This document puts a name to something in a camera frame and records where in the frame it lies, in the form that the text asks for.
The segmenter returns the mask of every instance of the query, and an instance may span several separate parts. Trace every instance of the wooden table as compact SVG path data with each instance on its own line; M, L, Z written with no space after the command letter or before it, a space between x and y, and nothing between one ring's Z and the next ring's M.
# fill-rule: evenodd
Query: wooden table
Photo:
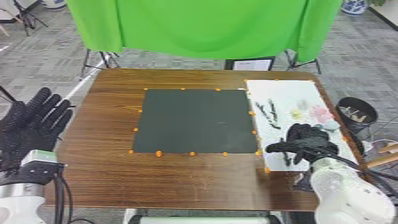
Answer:
M266 174L263 159L254 154L190 157L165 153L161 158L154 154L127 154L143 88L236 89L245 88L245 79L312 80L335 112L309 73L140 69L101 72L58 150L78 207L314 210L314 194L291 189L298 173Z

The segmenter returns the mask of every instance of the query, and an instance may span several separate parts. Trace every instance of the paper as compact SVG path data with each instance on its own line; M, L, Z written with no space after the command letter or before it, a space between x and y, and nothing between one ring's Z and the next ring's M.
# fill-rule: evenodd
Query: paper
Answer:
M280 137L286 138L286 132L295 123L310 125L318 124L318 121L310 116L310 109L316 106L326 108L326 105L312 81L248 80L247 89L250 93L247 97L250 100L252 111L255 113L254 125L261 138L261 148L264 150L264 147L280 141ZM261 110L255 106L255 104L263 105L264 111L270 112L271 108L268 100L271 100L275 105L277 125L280 127L280 130L271 128L266 117L263 116ZM302 118L295 120L291 116L291 111L295 111L298 107L303 107L302 104L305 104L307 109L302 109ZM342 141L341 131L335 130L334 133L328 132L328 136L330 142L339 146L339 156L357 162L348 144ZM263 157L266 167L271 171L307 171L309 163L303 160L296 165L293 165L291 163L291 165L286 166L282 153L264 152Z
M234 61L232 70L239 71L268 71L270 70L270 59Z

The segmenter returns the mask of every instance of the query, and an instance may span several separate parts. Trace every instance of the glove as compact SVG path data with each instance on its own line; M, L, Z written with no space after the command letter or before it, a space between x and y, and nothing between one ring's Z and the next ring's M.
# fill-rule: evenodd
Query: glove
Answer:
M26 105L21 101L12 102L0 121L0 171L19 168L30 150L51 151L55 148L72 115L69 100L58 102L60 96L51 95L48 88L39 90Z
M287 130L286 142L268 145L266 152L296 153L293 163L302 159L312 163L318 159L337 155L339 148L328 141L328 134L309 124L295 124Z

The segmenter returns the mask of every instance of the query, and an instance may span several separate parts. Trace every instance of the floor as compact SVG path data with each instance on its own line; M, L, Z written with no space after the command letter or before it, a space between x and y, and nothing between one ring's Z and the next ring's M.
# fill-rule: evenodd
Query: floor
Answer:
M49 27L37 25L30 37L24 36L21 24L3 24L10 37L0 34L0 84L19 100L28 100L46 86L62 96L71 96L72 104L80 105L96 76L87 78L74 93L85 48L71 14L67 9L48 11L40 6L33 13ZM353 96L376 108L380 123L371 126L374 131L383 125L382 121L398 116L398 33L369 12L360 17L339 14L318 60L323 70L318 78L334 103L342 97ZM90 64L97 62L99 57L94 55ZM140 50L127 50L117 62L124 68L223 68L220 60L190 59ZM286 57L280 55L273 70L284 70L286 67ZM298 70L316 72L312 65ZM0 116L7 108L8 102L0 99ZM380 129L373 138L398 141L398 123ZM380 169L396 174L398 167L389 168L392 165ZM120 209L76 209L76 216L90 218L101 224L120 223L122 212ZM151 215L175 215L186 211L161 212L152 211Z

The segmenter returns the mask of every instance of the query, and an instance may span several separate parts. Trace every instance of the black mat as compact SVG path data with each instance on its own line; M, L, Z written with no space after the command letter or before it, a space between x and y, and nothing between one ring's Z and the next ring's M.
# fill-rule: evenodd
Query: black mat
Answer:
M254 153L248 100L239 90L147 90L136 152Z

